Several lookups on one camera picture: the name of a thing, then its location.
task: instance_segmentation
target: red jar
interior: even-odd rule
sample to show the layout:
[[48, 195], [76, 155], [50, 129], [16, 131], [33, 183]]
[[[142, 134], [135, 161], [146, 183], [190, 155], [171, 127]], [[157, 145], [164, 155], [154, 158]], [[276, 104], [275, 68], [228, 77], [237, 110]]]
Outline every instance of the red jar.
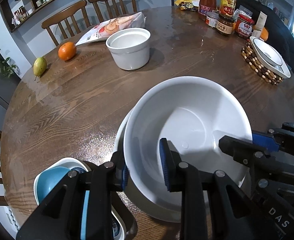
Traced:
[[235, 32], [237, 33], [238, 36], [244, 38], [244, 39], [249, 39], [253, 27], [254, 27], [254, 20], [246, 17], [245, 15], [239, 14], [237, 23], [236, 23], [236, 29]]

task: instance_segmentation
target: white bowl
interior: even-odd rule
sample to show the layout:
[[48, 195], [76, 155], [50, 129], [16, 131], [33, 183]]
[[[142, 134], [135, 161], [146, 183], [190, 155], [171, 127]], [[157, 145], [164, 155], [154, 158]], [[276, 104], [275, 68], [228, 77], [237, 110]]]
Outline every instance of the white bowl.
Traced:
[[[119, 126], [114, 143], [114, 152], [123, 150], [125, 127], [131, 112], [132, 110], [129, 111], [129, 113], [125, 116], [124, 120]], [[140, 210], [150, 215], [151, 217], [166, 222], [180, 222], [180, 212], [162, 208], [151, 202], [138, 190], [130, 176], [124, 193], [136, 207], [138, 207]]]
[[222, 153], [218, 140], [230, 135], [252, 140], [246, 113], [225, 88], [200, 77], [177, 77], [147, 91], [126, 125], [124, 155], [136, 187], [151, 202], [180, 211], [181, 193], [164, 183], [159, 140], [169, 141], [183, 161], [202, 171], [225, 171], [241, 185], [247, 168]]
[[[77, 159], [71, 158], [71, 157], [67, 157], [67, 158], [62, 158], [61, 160], [57, 161], [56, 163], [54, 163], [53, 165], [51, 165], [50, 167], [48, 167], [46, 170], [53, 168], [53, 167], [66, 167], [68, 169], [73, 169], [73, 168], [83, 168], [85, 171], [91, 171], [91, 169], [88, 167], [88, 165], [82, 161], [79, 161]], [[39, 201], [38, 201], [38, 196], [37, 196], [37, 184], [38, 184], [38, 179], [40, 174], [38, 174], [34, 180], [34, 196], [35, 196], [35, 200], [37, 205], [39, 205]], [[114, 238], [114, 240], [124, 240], [125, 236], [126, 236], [126, 226], [125, 223], [123, 222], [123, 220], [121, 219], [121, 217], [119, 216], [119, 214], [117, 213], [117, 211], [114, 209], [113, 206], [111, 206], [111, 214], [116, 218], [116, 220], [118, 221], [119, 225], [120, 225], [120, 231], [119, 234]], [[81, 225], [82, 231], [86, 231], [86, 225]]]
[[142, 28], [129, 28], [112, 34], [106, 46], [118, 67], [135, 70], [144, 66], [150, 55], [150, 32]]

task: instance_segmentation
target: green pear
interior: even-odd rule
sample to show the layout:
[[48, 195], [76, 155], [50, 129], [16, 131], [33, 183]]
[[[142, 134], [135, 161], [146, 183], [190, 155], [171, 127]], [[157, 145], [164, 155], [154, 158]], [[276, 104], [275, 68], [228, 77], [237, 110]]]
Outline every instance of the green pear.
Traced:
[[35, 60], [33, 65], [34, 75], [40, 77], [47, 68], [47, 61], [43, 57], [39, 57]]

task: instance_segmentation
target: orange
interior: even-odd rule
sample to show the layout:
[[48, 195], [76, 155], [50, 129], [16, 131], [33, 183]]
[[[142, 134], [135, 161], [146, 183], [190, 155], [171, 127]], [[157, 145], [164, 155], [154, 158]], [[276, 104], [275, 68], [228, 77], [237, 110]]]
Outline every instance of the orange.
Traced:
[[264, 27], [263, 30], [262, 30], [262, 34], [260, 34], [260, 37], [261, 37], [264, 41], [266, 41], [266, 40], [268, 40], [268, 36], [269, 36], [269, 32], [268, 32], [268, 30]]
[[64, 61], [70, 60], [75, 56], [77, 51], [76, 45], [73, 42], [64, 43], [58, 50], [58, 57]]

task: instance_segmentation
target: round wooden table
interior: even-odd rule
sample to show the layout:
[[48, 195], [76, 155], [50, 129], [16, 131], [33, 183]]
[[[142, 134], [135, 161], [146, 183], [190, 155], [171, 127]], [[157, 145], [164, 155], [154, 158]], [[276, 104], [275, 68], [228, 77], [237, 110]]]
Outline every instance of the round wooden table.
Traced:
[[[67, 156], [95, 164], [109, 160], [123, 118], [147, 90], [166, 79], [190, 75], [221, 84], [239, 100], [254, 130], [294, 122], [293, 74], [279, 86], [262, 81], [240, 54], [246, 41], [218, 34], [195, 12], [162, 7], [143, 13], [151, 57], [141, 69], [118, 68], [105, 42], [94, 42], [78, 46], [69, 62], [52, 50], [45, 56], [48, 71], [34, 81], [30, 69], [18, 85], [5, 117], [0, 158], [6, 200], [19, 224], [36, 208], [37, 174]], [[177, 224], [154, 219], [121, 198], [133, 218], [127, 237], [178, 237]], [[123, 210], [120, 216], [127, 216]]]

